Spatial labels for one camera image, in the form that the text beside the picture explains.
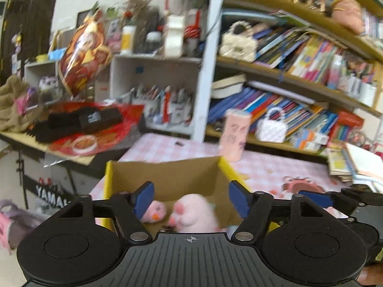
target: black banner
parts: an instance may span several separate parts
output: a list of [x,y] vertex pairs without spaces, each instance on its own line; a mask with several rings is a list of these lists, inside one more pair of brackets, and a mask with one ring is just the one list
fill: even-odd
[[23,175],[23,185],[38,198],[57,208],[63,208],[76,198],[66,191],[58,191],[57,186],[41,184],[27,175]]

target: pink bird plush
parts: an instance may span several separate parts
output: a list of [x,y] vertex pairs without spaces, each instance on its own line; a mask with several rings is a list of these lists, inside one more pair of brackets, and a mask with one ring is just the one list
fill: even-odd
[[220,232],[211,204],[199,194],[181,197],[174,204],[168,225],[174,227],[178,233]]
[[143,223],[156,223],[163,220],[166,216],[165,204],[157,200],[152,201],[145,214],[141,218]]

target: metal screw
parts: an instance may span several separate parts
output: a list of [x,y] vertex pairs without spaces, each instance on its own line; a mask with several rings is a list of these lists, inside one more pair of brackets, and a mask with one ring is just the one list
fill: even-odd
[[134,232],[130,236],[133,241],[141,242],[149,238],[149,235],[145,232]]
[[251,241],[253,238],[254,236],[249,232],[239,232],[236,234],[236,239],[241,242]]

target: dark wooden door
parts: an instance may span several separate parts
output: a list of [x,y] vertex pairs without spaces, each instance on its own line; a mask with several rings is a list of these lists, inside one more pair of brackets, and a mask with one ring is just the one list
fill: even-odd
[[11,75],[11,57],[15,52],[12,37],[22,33],[22,51],[19,59],[24,61],[48,52],[51,24],[56,0],[8,0],[3,21],[0,44],[0,82],[5,83]]

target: cream handbag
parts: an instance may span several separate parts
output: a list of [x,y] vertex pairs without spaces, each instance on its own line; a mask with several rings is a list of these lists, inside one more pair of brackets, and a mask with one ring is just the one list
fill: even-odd
[[[234,34],[237,26],[245,27],[248,35]],[[229,31],[222,36],[220,55],[247,62],[254,62],[257,51],[257,41],[253,39],[251,26],[246,21],[238,21],[231,25]]]
[[[274,111],[278,111],[281,114],[280,121],[270,119],[270,114]],[[265,119],[260,120],[255,134],[259,141],[281,144],[285,141],[286,133],[285,113],[281,108],[275,107],[267,112]]]

